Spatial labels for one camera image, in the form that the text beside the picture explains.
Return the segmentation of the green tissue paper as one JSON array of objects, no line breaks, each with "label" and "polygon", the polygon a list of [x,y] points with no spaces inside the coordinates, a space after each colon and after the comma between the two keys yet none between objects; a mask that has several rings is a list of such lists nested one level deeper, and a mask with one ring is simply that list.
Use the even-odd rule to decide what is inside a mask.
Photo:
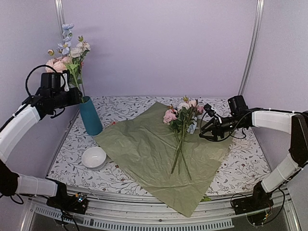
[{"label": "green tissue paper", "polygon": [[163,123],[166,110],[166,105],[156,102],[136,118],[105,129],[95,141],[148,193],[191,217],[228,155],[231,139],[210,142],[188,134],[185,160],[181,167],[172,167],[177,140]]}]

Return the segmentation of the white bowl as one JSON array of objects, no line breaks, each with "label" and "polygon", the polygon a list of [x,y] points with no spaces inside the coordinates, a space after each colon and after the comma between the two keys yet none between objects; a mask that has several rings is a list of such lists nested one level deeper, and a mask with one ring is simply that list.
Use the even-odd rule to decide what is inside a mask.
[{"label": "white bowl", "polygon": [[101,147],[91,147],[82,154],[82,164],[91,170],[101,169],[106,161],[107,154]]}]

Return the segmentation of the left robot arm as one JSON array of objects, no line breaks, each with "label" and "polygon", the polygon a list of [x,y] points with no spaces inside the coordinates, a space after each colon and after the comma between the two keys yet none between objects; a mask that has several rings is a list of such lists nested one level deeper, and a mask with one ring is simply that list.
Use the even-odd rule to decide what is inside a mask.
[{"label": "left robot arm", "polygon": [[0,193],[3,196],[15,194],[41,195],[52,197],[61,208],[71,205],[71,197],[64,193],[63,183],[37,178],[11,171],[6,162],[19,141],[46,115],[55,118],[57,109],[65,109],[81,103],[78,88],[51,90],[39,88],[35,95],[26,98],[12,117],[0,128]]}]

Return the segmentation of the teal cylindrical vase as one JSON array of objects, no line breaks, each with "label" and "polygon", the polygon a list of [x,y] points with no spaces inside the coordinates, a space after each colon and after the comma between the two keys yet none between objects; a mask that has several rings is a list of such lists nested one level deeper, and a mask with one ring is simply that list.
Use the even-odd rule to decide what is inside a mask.
[{"label": "teal cylindrical vase", "polygon": [[79,104],[80,115],[86,129],[91,136],[96,136],[102,132],[103,126],[89,96],[82,97],[83,102]]}]

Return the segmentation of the aluminium front rail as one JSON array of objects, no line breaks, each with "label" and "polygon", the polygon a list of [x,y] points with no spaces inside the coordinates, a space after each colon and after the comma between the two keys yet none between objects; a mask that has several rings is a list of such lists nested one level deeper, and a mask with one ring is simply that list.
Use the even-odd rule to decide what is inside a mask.
[{"label": "aluminium front rail", "polygon": [[187,218],[153,196],[100,192],[68,187],[69,193],[84,193],[88,208],[84,215],[74,214],[73,220],[61,217],[61,211],[48,207],[46,200],[26,200],[23,231],[299,231],[301,226],[288,190],[284,187],[272,195],[274,205],[263,225],[255,221],[261,211],[236,214],[231,201],[242,194],[211,196],[201,202]]}]

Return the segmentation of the pink flower stem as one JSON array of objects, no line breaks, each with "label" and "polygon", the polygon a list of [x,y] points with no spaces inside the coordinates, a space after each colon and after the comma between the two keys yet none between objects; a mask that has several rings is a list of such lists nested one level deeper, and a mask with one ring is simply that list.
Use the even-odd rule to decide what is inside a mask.
[{"label": "pink flower stem", "polygon": [[71,64],[72,60],[69,56],[58,58],[57,61],[53,64],[53,68],[56,72],[62,73],[67,70],[67,65]]},{"label": "pink flower stem", "polygon": [[49,60],[46,62],[46,65],[51,66],[52,68],[53,68],[53,64],[57,61],[58,58],[68,56],[68,55],[61,55],[61,56],[59,56],[59,57],[55,57],[55,51],[54,51],[54,50],[51,50],[51,49],[49,49],[49,50],[47,51],[47,54],[48,54],[49,56],[51,56],[52,58],[49,59]]}]

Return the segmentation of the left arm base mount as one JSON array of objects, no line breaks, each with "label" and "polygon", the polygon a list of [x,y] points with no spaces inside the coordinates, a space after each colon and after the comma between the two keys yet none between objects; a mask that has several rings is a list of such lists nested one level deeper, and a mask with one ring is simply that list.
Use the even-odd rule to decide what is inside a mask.
[{"label": "left arm base mount", "polygon": [[86,214],[88,203],[86,196],[82,193],[68,195],[66,191],[58,191],[54,197],[47,199],[46,205],[65,212],[84,215]]}]

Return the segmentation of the right aluminium frame post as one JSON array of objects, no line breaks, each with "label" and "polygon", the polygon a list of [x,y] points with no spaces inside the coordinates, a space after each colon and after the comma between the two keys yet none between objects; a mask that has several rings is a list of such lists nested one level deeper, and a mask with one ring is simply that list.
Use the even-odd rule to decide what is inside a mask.
[{"label": "right aluminium frame post", "polygon": [[264,10],[264,0],[257,0],[254,23],[253,23],[253,28],[252,28],[252,36],[251,36],[250,46],[248,49],[247,59],[246,59],[245,66],[244,66],[242,80],[241,80],[240,87],[238,90],[238,95],[244,94],[247,83],[248,83],[248,79],[249,79],[249,75],[250,75],[250,71],[251,71],[251,67],[252,67],[252,63],[253,63],[253,59],[254,59],[254,55],[256,51],[258,35],[260,32],[260,28],[261,28],[263,10]]}]

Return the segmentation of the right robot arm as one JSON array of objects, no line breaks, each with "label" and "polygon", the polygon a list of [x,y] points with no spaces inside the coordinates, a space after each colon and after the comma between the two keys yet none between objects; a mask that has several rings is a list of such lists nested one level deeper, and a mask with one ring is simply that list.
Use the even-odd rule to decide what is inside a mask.
[{"label": "right robot arm", "polygon": [[[303,112],[308,101],[281,94],[244,95],[250,107]],[[231,139],[230,152],[224,158],[206,194],[208,196],[248,193],[255,183],[286,157],[291,136],[266,128],[251,128],[245,139]]]}]

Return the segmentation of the bunch of mixed flowers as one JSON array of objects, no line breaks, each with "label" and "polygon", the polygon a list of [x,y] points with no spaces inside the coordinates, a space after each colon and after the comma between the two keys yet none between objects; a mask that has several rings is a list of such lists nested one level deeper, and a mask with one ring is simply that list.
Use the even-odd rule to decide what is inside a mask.
[{"label": "bunch of mixed flowers", "polygon": [[198,104],[198,100],[191,100],[187,96],[184,96],[182,102],[176,107],[168,106],[163,117],[163,123],[169,126],[177,142],[169,175],[174,173],[175,168],[178,169],[180,174],[181,167],[184,166],[189,179],[192,179],[184,156],[184,142],[187,134],[194,134],[198,116],[203,113],[204,109]]}]

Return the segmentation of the blue flower stem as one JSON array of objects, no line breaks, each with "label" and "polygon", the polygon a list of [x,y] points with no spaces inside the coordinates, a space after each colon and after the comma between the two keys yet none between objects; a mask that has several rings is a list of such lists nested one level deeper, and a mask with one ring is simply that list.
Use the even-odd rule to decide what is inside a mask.
[{"label": "blue flower stem", "polygon": [[58,44],[58,52],[62,55],[63,63],[70,74],[70,86],[78,88],[82,92],[81,80],[81,50],[72,47],[72,38],[74,28],[73,23],[62,24],[62,41]]}]

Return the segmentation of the white flower stem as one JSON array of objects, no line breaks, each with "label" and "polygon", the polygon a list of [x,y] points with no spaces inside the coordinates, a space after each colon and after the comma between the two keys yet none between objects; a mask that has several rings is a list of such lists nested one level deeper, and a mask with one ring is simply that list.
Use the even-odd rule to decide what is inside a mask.
[{"label": "white flower stem", "polygon": [[84,65],[84,59],[90,50],[90,44],[85,41],[82,35],[78,36],[78,44],[70,50],[70,72],[74,79],[74,85],[79,88],[84,96],[85,89],[82,78],[82,67]]}]

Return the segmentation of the beige printed ribbon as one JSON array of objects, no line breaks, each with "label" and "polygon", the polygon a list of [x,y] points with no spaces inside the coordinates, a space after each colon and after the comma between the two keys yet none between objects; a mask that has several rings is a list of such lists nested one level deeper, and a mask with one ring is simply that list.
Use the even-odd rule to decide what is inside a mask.
[{"label": "beige printed ribbon", "polygon": [[244,147],[244,148],[248,148],[250,146],[250,142],[248,142],[246,140],[234,140],[233,142],[237,145]]}]

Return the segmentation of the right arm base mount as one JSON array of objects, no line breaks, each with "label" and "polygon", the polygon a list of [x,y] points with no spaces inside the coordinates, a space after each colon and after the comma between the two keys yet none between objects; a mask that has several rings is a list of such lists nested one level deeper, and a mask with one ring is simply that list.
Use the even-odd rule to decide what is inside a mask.
[{"label": "right arm base mount", "polygon": [[271,193],[254,191],[251,196],[231,199],[231,206],[236,215],[250,213],[272,207],[274,205]]}]

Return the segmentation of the floral patterned table mat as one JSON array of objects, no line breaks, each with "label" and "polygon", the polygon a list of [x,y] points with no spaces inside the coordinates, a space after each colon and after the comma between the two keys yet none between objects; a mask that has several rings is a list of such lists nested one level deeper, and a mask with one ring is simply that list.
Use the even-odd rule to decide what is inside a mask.
[{"label": "floral patterned table mat", "polygon": [[[179,97],[154,96],[104,96],[92,98],[104,128],[118,121],[133,119],[155,102],[165,105],[178,104]],[[95,146],[87,134],[80,114],[76,114],[69,130],[57,149],[57,156],[47,177],[69,186],[90,191],[147,196],[148,192],[127,176],[111,160],[97,171],[87,169],[81,162],[83,152]],[[230,152],[224,158],[206,194],[218,196],[248,193],[253,186],[270,172],[266,158],[252,130],[237,131],[231,139]]]}]

